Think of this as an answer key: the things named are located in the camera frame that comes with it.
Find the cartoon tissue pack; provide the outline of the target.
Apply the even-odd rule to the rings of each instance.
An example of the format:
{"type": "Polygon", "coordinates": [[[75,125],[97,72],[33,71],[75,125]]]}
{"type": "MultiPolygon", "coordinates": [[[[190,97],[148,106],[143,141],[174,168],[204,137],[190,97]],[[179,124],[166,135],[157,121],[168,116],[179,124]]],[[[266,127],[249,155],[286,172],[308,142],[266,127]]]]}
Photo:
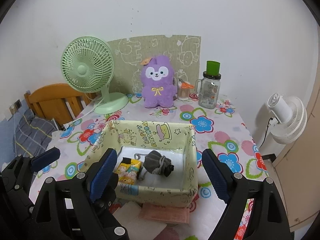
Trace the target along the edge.
{"type": "Polygon", "coordinates": [[[136,159],[124,157],[118,167],[116,174],[120,183],[133,185],[135,184],[138,174],[142,168],[142,162],[136,159]]]}

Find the white cloth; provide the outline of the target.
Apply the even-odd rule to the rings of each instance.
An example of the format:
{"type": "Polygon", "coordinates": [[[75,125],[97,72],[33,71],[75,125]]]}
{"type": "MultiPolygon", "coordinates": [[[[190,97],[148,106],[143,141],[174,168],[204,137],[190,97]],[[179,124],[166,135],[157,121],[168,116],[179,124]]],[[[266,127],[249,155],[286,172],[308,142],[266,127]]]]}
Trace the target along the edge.
{"type": "Polygon", "coordinates": [[[118,208],[113,216],[122,227],[126,228],[130,239],[153,240],[167,227],[167,224],[139,218],[141,210],[137,203],[127,202],[118,208]]]}

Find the pink packet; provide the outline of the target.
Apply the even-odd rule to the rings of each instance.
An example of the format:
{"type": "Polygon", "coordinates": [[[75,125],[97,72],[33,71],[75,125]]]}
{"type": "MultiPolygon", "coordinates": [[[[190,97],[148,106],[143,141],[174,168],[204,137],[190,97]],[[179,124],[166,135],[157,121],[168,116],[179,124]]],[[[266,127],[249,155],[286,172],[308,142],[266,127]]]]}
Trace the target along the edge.
{"type": "Polygon", "coordinates": [[[143,204],[138,217],[167,224],[189,224],[190,210],[189,208],[143,204]]]}

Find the yellow cartoon fabric box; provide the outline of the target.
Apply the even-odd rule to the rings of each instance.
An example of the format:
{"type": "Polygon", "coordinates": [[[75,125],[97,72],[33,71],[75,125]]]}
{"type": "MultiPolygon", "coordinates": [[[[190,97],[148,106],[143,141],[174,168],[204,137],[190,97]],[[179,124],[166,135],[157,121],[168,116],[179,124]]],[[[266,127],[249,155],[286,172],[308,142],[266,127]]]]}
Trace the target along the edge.
{"type": "Polygon", "coordinates": [[[197,153],[194,129],[190,124],[156,121],[110,121],[89,150],[81,168],[86,172],[107,149],[117,153],[118,167],[124,157],[144,163],[153,150],[171,159],[170,176],[150,174],[141,168],[135,184],[118,183],[116,196],[139,203],[188,207],[197,193],[197,153]]]}

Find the grey plaid pillow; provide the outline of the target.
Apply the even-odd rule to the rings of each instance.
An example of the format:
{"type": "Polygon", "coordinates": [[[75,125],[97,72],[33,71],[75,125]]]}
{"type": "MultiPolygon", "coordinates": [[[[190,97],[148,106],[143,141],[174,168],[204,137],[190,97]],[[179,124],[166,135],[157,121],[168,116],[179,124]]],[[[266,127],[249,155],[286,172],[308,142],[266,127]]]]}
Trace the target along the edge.
{"type": "Polygon", "coordinates": [[[16,155],[37,157],[46,151],[52,133],[56,131],[55,121],[40,118],[31,109],[27,109],[16,125],[13,150],[16,155]]]}

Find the wooden bed headboard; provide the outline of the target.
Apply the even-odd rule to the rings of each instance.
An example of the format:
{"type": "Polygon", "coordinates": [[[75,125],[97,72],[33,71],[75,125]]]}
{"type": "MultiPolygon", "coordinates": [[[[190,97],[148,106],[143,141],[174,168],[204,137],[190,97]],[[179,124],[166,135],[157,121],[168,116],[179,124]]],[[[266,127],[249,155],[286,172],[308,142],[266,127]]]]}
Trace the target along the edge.
{"type": "Polygon", "coordinates": [[[97,93],[82,93],[66,83],[47,85],[26,92],[24,99],[33,113],[42,119],[55,120],[61,127],[80,116],[97,93]]]}

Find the white floor fan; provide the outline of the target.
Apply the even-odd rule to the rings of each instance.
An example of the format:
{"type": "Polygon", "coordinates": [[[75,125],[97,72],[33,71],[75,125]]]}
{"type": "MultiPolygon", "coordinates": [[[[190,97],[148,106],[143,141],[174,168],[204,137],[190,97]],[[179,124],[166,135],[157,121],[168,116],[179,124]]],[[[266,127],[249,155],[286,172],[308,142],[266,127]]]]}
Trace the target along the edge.
{"type": "Polygon", "coordinates": [[[291,144],[302,135],[308,115],[300,98],[283,97],[274,93],[269,97],[267,107],[275,118],[275,121],[271,121],[271,136],[275,142],[282,145],[291,144]]]}

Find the green desk fan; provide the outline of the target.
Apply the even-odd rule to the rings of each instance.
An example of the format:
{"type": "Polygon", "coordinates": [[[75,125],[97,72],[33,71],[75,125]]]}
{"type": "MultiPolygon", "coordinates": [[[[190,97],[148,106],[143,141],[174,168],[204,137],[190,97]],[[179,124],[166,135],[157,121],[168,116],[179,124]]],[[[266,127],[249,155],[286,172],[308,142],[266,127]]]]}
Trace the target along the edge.
{"type": "Polygon", "coordinates": [[[100,93],[93,111],[111,114],[124,108],[128,97],[109,92],[114,76],[114,59],[110,46],[96,37],[84,36],[73,40],[61,57],[61,73],[75,90],[89,94],[100,93]]]}

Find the glass jar green lid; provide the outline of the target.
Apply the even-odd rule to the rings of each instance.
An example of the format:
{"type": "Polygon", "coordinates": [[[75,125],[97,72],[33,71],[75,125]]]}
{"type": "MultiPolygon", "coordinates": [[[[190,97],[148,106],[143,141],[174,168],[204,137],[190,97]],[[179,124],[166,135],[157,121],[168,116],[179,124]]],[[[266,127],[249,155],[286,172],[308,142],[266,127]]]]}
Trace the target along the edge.
{"type": "Polygon", "coordinates": [[[214,109],[217,104],[221,86],[220,63],[207,61],[203,78],[195,83],[195,93],[198,95],[199,105],[203,108],[214,109]]]}

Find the purple plush bunny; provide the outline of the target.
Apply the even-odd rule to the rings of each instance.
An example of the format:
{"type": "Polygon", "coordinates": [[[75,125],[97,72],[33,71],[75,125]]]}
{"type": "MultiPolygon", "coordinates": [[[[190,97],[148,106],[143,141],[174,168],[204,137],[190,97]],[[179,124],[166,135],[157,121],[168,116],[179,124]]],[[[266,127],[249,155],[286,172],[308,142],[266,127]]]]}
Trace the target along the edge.
{"type": "Polygon", "coordinates": [[[170,108],[174,105],[177,86],[174,85],[174,69],[170,59],[158,55],[142,62],[140,80],[143,84],[141,95],[145,108],[170,108]]]}

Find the toothpick cup with scissors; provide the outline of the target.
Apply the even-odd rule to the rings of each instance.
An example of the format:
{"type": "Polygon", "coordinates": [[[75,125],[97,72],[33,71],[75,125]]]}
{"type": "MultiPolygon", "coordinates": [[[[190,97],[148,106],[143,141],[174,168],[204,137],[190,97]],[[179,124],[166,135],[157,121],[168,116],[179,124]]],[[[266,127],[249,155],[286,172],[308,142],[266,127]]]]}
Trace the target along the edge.
{"type": "Polygon", "coordinates": [[[194,85],[183,81],[181,78],[178,78],[177,83],[177,98],[181,101],[186,101],[189,99],[190,91],[194,89],[194,85]]]}

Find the wall socket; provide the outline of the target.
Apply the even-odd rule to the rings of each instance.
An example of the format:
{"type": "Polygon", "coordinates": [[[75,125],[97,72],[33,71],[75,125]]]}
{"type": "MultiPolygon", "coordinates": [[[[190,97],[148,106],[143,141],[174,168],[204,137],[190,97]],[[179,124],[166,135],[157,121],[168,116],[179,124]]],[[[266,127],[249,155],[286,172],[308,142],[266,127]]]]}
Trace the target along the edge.
{"type": "Polygon", "coordinates": [[[22,107],[21,101],[20,101],[20,100],[17,100],[17,101],[14,103],[14,108],[15,108],[15,110],[19,110],[21,107],[22,107]]]}

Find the green cartoon wall sheet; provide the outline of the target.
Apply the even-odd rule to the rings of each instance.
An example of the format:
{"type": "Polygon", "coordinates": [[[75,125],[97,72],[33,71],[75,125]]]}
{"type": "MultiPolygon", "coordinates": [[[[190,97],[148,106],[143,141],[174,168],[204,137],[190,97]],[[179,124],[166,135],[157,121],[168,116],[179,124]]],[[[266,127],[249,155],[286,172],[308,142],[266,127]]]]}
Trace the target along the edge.
{"type": "Polygon", "coordinates": [[[194,84],[199,78],[199,36],[149,35],[122,38],[108,41],[107,44],[112,50],[115,66],[110,92],[140,93],[143,87],[140,81],[142,62],[158,55],[169,58],[176,79],[194,84]]]}

